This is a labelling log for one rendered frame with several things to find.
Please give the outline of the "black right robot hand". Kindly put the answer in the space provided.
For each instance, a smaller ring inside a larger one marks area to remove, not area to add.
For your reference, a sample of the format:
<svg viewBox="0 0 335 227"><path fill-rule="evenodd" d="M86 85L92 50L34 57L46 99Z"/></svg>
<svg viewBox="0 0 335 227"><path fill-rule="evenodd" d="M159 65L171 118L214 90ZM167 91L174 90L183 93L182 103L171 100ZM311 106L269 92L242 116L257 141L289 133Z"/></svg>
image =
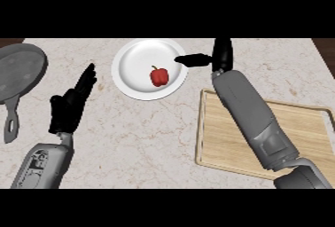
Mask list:
<svg viewBox="0 0 335 227"><path fill-rule="evenodd" d="M213 55L202 53L177 56L174 61L186 67L207 67L213 65L213 71L230 71L233 69L233 45L229 38L214 39Z"/></svg>

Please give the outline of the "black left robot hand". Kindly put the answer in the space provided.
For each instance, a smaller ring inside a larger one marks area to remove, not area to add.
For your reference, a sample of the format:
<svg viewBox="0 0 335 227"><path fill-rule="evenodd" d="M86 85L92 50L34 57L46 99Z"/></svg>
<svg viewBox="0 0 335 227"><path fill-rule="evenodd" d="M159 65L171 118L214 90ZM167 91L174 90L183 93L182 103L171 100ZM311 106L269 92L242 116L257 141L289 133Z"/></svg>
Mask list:
<svg viewBox="0 0 335 227"><path fill-rule="evenodd" d="M90 64L80 76L75 87L69 89L62 96L52 96L50 133L56 134L65 132L72 134L75 132L96 81L95 64Z"/></svg>

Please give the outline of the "red bell pepper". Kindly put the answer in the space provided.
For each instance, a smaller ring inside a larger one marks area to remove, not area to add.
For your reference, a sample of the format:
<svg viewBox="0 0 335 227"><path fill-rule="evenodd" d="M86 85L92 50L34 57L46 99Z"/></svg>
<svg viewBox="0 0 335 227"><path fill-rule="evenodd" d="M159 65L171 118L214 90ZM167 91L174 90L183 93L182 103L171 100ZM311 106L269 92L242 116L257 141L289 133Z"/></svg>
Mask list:
<svg viewBox="0 0 335 227"><path fill-rule="evenodd" d="M165 68L154 67L154 71L151 72L151 80L157 87L168 84L168 71Z"/></svg>

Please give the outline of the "white round plate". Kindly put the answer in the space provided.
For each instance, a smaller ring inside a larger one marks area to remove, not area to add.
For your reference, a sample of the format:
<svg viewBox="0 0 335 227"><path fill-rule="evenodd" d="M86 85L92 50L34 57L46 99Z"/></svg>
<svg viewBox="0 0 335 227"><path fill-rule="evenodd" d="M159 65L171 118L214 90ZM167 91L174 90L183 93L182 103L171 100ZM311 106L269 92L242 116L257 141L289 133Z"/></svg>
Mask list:
<svg viewBox="0 0 335 227"><path fill-rule="evenodd" d="M189 69L174 61L186 52L176 41L167 38L137 38L120 49L111 65L117 88L130 98L157 100L180 88ZM151 74L167 69L167 84L155 86Z"/></svg>

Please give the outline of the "pale wooden tray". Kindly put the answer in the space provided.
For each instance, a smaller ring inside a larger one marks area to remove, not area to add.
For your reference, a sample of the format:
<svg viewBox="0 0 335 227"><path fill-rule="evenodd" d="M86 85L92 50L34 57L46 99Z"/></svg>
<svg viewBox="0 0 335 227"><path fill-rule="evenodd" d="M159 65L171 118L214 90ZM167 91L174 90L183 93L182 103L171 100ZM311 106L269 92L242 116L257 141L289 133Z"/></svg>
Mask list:
<svg viewBox="0 0 335 227"><path fill-rule="evenodd" d="M304 106L270 100L267 102L280 127L298 149L310 159L335 186L335 120L328 107ZM196 138L196 163L247 176L269 180L286 175L261 167L248 147L230 113L213 90L201 91L199 122Z"/></svg>

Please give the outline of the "grey frying pan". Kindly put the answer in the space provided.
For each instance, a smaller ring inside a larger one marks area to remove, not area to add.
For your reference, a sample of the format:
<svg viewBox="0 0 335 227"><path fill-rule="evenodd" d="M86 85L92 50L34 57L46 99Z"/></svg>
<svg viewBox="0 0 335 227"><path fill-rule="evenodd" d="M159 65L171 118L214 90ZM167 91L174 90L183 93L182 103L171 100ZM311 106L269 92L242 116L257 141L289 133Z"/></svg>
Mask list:
<svg viewBox="0 0 335 227"><path fill-rule="evenodd" d="M0 48L0 105L6 105L5 142L18 137L18 102L44 76L47 56L38 46L15 43Z"/></svg>

